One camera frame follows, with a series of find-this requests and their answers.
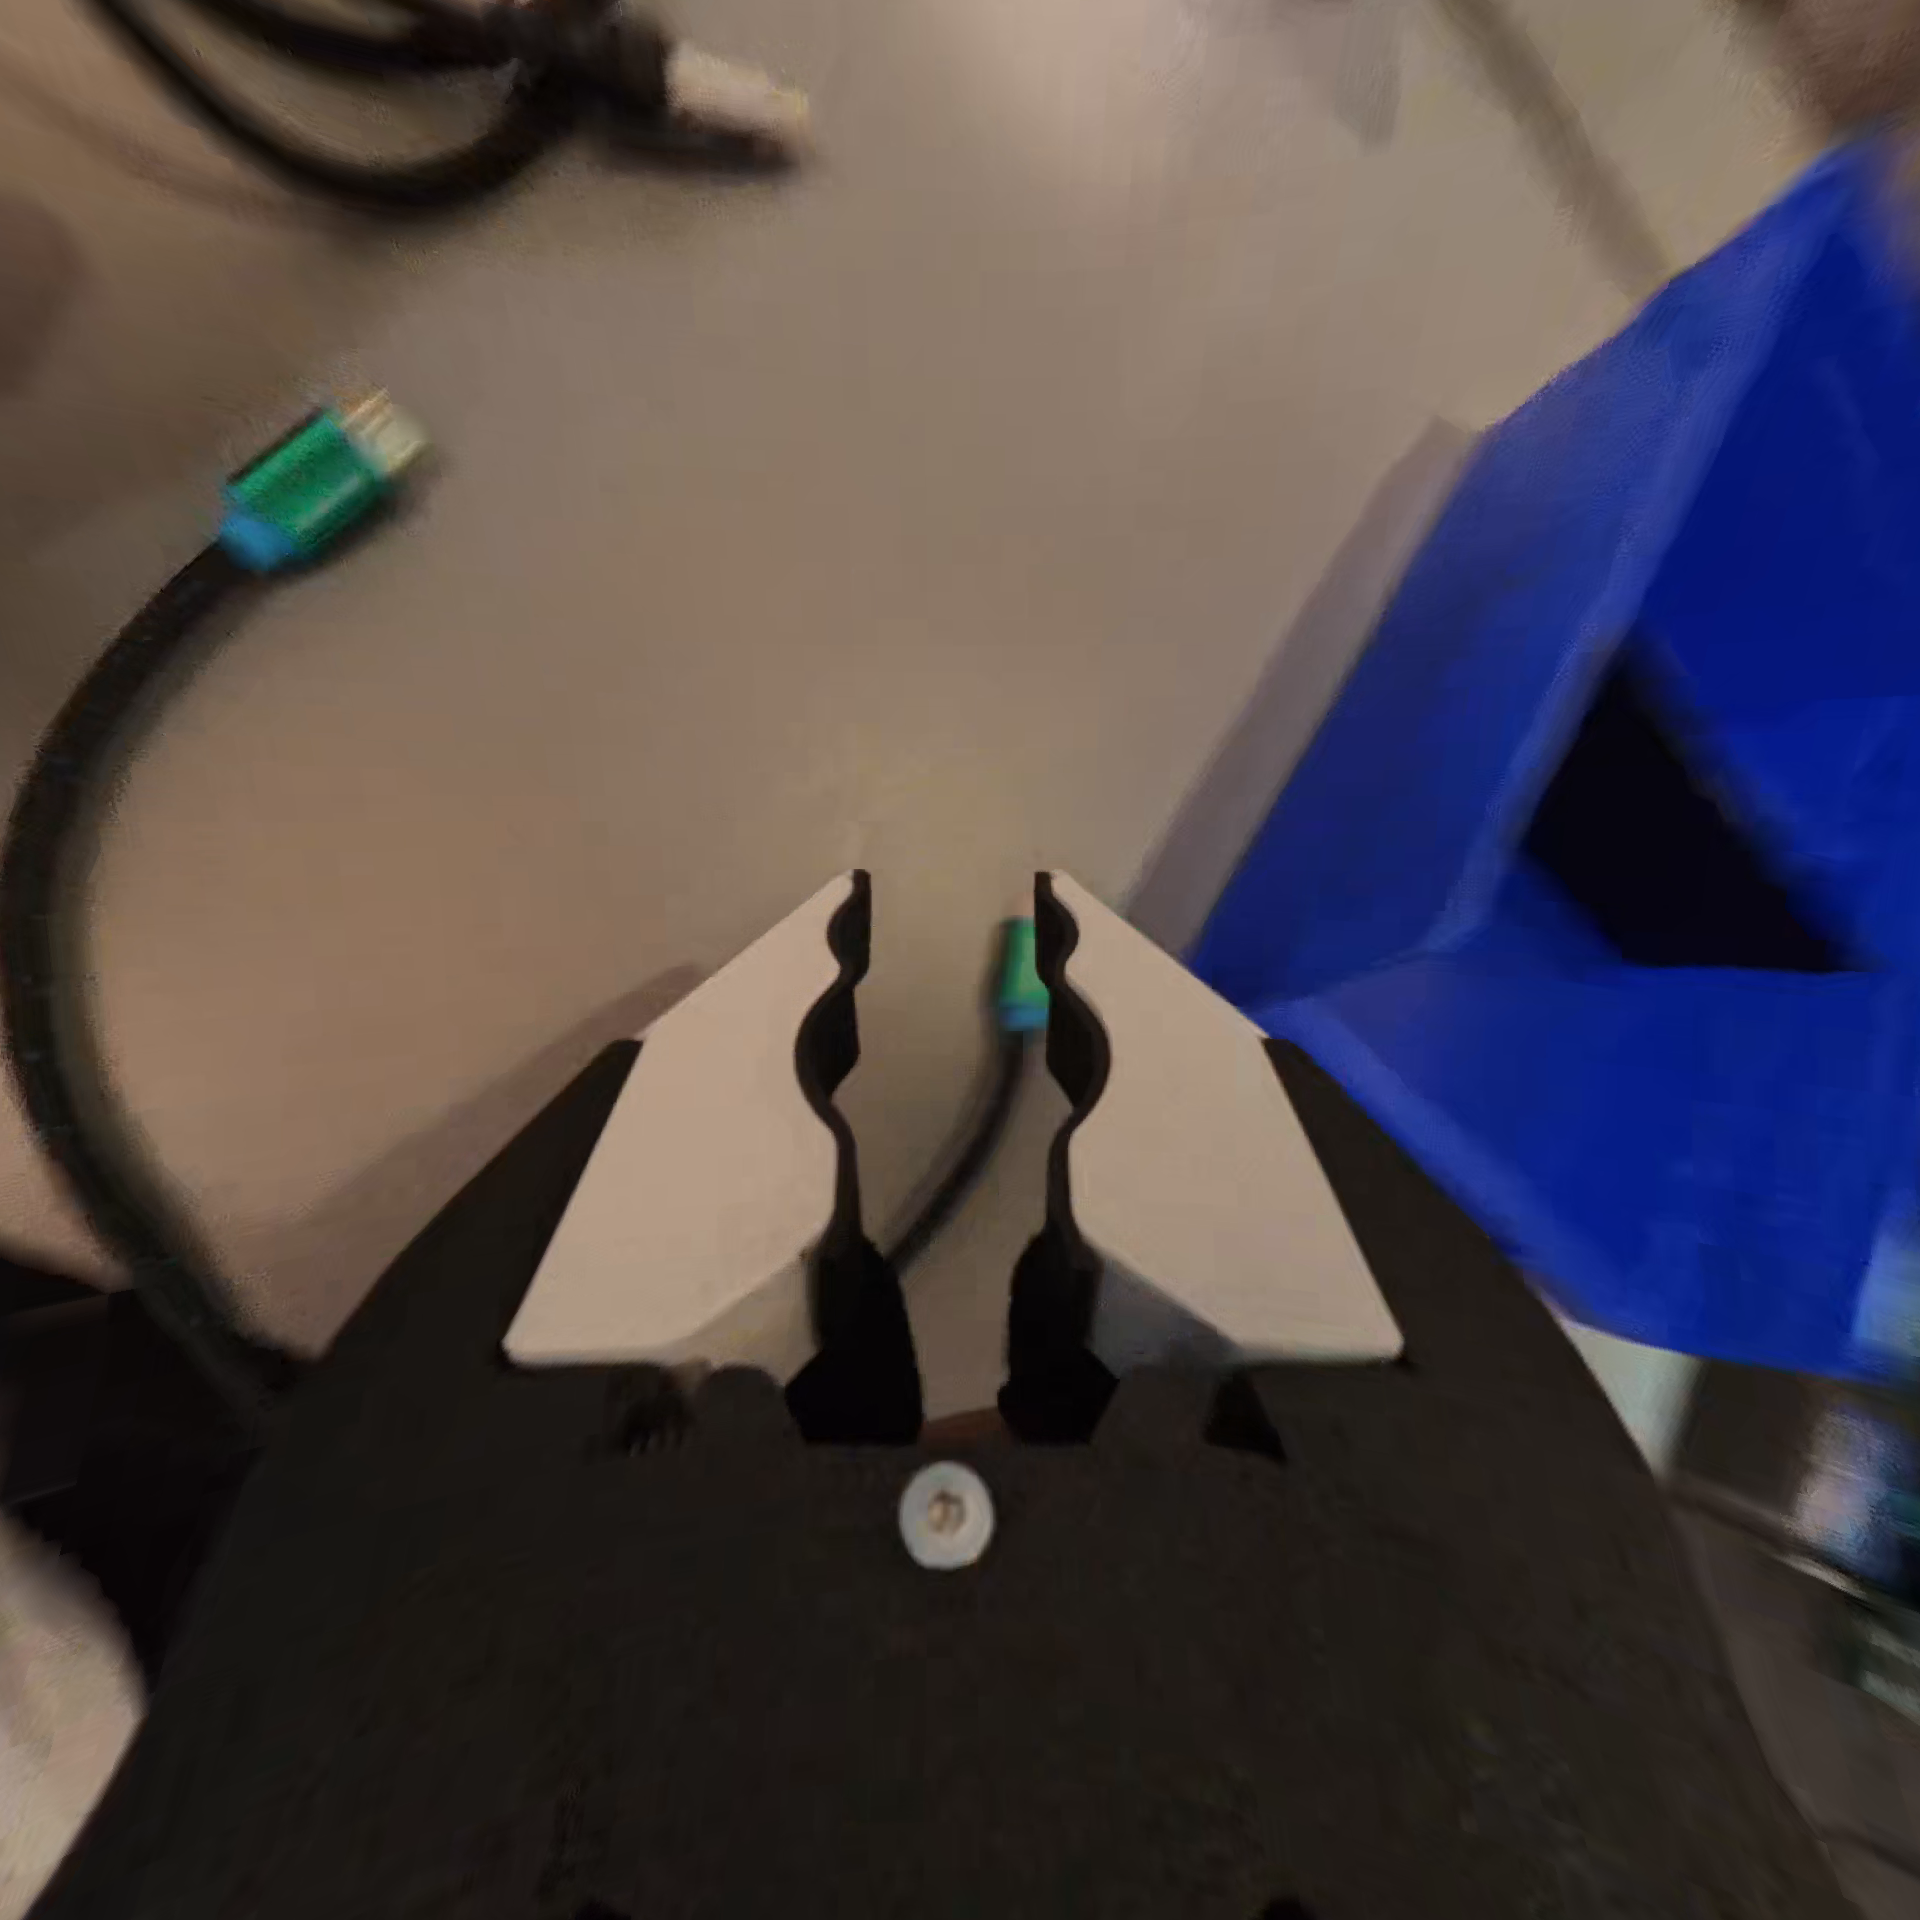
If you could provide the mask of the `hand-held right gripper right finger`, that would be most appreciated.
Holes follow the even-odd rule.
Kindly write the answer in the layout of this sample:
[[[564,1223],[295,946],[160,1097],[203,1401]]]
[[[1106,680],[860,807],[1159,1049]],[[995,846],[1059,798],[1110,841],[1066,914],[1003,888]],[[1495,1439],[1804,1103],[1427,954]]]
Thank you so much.
[[[1066,1114],[1011,1285],[1012,1437],[1086,1444],[1140,1373],[1400,1361],[1262,1028],[1063,871],[1036,876],[1032,921]]]

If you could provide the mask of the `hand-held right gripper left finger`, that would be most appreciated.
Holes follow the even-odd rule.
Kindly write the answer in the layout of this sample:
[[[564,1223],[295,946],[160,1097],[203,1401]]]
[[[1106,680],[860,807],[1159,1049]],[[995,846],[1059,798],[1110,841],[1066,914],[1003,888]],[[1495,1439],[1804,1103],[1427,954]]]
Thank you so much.
[[[756,1369],[811,1442],[906,1446],[921,1369],[839,1092],[874,882],[847,871],[662,1014],[503,1335],[519,1369]]]

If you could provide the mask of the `black hdmi cable green plugs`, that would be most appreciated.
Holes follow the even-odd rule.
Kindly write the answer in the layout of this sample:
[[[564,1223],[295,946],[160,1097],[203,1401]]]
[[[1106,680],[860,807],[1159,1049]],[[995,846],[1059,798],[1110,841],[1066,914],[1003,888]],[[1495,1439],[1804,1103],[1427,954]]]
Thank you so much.
[[[176,671],[207,626],[255,586],[311,568],[393,512],[424,438],[387,394],[327,406],[262,450],[224,486],[216,540],[119,630],[42,736],[6,826],[3,966],[7,1069],[40,1152],[115,1252],[160,1329],[262,1424],[283,1393],[281,1360],[250,1345],[226,1285],[195,1234],[116,1133],[113,1076],[92,1037],[88,992],[67,922],[82,910],[92,814],[115,781],[143,705]],[[1001,925],[991,983],[1000,1054],[983,1108],[894,1248],[855,1223],[852,1135],[825,1069],[858,1056],[855,981],[871,961],[874,880],[852,871],[823,925],[839,964],[798,1036],[800,1089],[838,1141],[838,1214],[808,1264],[819,1353],[786,1389],[796,1417],[833,1444],[894,1444],[924,1426],[924,1380],[906,1319],[903,1276],[944,1232],[992,1160],[1020,1088],[1025,1044],[1043,1031],[1047,994],[1032,918]]]

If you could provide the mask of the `blue plastic bin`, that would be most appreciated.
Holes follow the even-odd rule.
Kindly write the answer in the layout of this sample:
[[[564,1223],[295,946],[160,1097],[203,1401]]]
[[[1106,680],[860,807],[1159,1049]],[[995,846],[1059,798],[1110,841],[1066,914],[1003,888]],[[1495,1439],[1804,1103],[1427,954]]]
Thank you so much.
[[[1489,430],[1191,946],[1578,1321],[1916,1335],[1916,241],[1815,160]]]

